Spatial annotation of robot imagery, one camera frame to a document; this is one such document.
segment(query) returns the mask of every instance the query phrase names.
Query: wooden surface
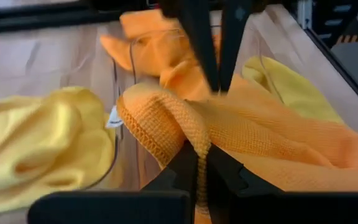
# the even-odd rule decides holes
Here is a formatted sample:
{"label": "wooden surface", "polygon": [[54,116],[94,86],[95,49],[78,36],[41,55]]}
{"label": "wooden surface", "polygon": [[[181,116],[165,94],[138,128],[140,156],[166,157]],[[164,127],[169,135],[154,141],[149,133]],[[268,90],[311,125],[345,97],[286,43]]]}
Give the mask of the wooden surface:
{"label": "wooden surface", "polygon": [[[0,0],[22,4],[31,0]],[[213,13],[213,24],[220,14]],[[279,6],[250,19],[237,60],[236,72],[253,55],[273,57],[310,79],[335,107],[345,122],[358,131],[358,96],[333,69],[288,13]],[[121,90],[133,84],[131,76],[116,68],[99,43],[101,34],[122,36],[118,22],[0,34],[0,98],[9,95],[47,95],[68,85],[90,88],[109,111]],[[118,132],[119,160],[125,161],[125,189],[137,189],[158,170],[151,157],[130,138]],[[94,189],[114,185],[114,169]],[[0,223],[24,224],[26,209],[0,214]]]}

